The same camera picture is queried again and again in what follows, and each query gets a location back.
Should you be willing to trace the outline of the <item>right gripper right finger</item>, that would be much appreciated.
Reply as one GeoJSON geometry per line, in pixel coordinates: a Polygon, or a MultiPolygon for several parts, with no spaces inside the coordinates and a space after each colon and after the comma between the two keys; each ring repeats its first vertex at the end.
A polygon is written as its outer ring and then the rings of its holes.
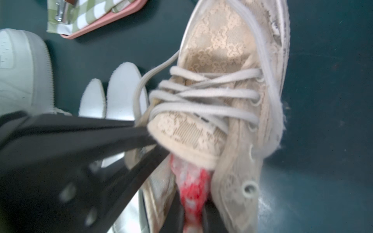
{"type": "Polygon", "coordinates": [[[203,233],[228,233],[212,201],[207,201],[202,212],[203,233]]]}

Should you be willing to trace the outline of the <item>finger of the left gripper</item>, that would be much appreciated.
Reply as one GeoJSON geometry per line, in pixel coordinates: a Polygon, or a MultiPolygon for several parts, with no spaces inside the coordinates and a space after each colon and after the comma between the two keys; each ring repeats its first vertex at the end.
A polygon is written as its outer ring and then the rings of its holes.
{"type": "Polygon", "coordinates": [[[13,112],[1,116],[1,174],[43,165],[85,165],[155,144],[132,121],[13,112]]]}
{"type": "Polygon", "coordinates": [[[87,165],[33,165],[1,178],[1,232],[105,233],[168,151],[155,146],[133,168],[102,179],[87,165]]]}

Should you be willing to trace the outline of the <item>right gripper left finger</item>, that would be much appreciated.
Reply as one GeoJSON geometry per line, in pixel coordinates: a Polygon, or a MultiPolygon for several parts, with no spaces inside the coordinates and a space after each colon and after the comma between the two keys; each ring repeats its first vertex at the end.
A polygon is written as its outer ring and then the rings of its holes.
{"type": "Polygon", "coordinates": [[[179,192],[176,192],[166,220],[159,231],[160,233],[183,233],[185,211],[180,201],[179,192]]]}

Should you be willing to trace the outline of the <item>red patterned insole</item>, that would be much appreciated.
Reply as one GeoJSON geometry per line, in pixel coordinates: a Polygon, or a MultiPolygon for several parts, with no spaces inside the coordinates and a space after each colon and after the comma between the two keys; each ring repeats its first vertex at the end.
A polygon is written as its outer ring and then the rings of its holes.
{"type": "Polygon", "coordinates": [[[203,232],[203,208],[210,193],[211,171],[171,154],[181,205],[184,208],[184,233],[203,232]]]}

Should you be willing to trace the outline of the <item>white insole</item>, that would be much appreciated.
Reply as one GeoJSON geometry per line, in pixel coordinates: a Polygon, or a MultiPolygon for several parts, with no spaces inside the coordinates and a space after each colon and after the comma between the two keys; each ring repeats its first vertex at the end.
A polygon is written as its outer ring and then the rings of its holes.
{"type": "Polygon", "coordinates": [[[106,97],[101,80],[92,79],[86,86],[80,100],[78,116],[99,119],[106,117],[106,97]]]}
{"type": "MultiPolygon", "coordinates": [[[[138,67],[130,62],[119,65],[112,73],[106,92],[105,118],[135,120],[133,97],[141,80],[138,67]]],[[[110,233],[144,233],[140,210],[141,192],[137,191],[118,219],[109,229],[110,233]]]]}

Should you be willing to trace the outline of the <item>beige sneaker one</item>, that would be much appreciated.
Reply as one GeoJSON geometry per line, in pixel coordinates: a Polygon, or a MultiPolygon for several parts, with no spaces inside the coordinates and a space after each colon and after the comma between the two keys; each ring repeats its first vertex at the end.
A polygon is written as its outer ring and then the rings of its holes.
{"type": "Polygon", "coordinates": [[[255,233],[263,161],[285,129],[286,1],[198,1],[180,49],[147,72],[136,126],[170,154],[143,184],[141,224],[158,233],[178,188],[171,154],[211,171],[209,197],[230,233],[255,233]]]}

